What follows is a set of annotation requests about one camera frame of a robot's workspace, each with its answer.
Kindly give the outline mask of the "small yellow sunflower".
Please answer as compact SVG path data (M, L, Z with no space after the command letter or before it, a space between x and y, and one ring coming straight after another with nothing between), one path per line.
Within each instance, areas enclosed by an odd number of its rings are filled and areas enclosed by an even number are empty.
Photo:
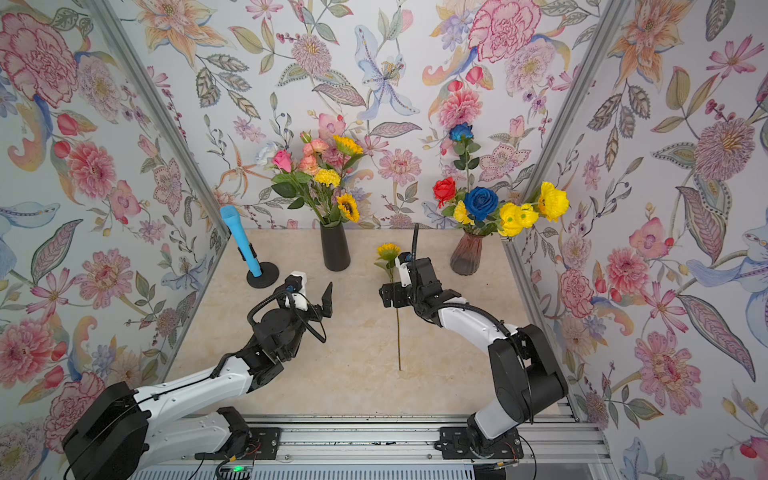
M360 221L360 212L357 201L351 194L343 194L336 198L337 208L340 212L343 222L358 223Z

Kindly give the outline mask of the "yellow carnation flower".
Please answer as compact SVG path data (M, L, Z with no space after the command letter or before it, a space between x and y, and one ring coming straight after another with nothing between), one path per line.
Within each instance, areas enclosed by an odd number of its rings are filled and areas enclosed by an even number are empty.
M341 183L340 175L332 169L319 169L313 179L315 182L330 188L336 188Z

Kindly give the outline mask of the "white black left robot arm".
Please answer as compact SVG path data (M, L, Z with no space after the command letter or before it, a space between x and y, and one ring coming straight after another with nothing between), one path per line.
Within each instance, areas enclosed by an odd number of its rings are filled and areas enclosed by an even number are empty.
M107 387L65 435L64 478L128 479L134 473L183 457L235 459L257 442L248 422L222 401L268 385L296 357L305 333L320 342L323 320L333 314L333 288L321 301L306 297L306 280L295 272L247 316L252 335L237 351L208 369L157 385ZM217 405L204 416L201 409Z

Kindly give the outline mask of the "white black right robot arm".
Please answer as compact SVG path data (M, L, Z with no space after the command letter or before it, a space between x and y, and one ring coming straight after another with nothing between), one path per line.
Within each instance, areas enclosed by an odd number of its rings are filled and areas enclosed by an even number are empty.
M429 258L406 252L394 260L399 280L379 290L386 308L410 307L427 323L451 331L488 355L494 399L465 428L474 447L488 447L568 395L568 382L544 332L507 326L459 292L442 287Z

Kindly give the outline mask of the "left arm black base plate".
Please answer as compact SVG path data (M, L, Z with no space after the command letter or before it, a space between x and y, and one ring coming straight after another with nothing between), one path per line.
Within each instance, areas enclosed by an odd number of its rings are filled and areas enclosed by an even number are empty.
M195 460L275 460L281 443L282 429L278 427L252 427L248 434L235 432L216 452L201 452Z

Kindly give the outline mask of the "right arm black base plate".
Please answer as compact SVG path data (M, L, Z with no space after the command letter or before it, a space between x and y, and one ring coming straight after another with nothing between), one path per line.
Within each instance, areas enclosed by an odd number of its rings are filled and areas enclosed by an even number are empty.
M433 447L444 460L519 461L524 458L516 429L489 440L469 426L441 427Z

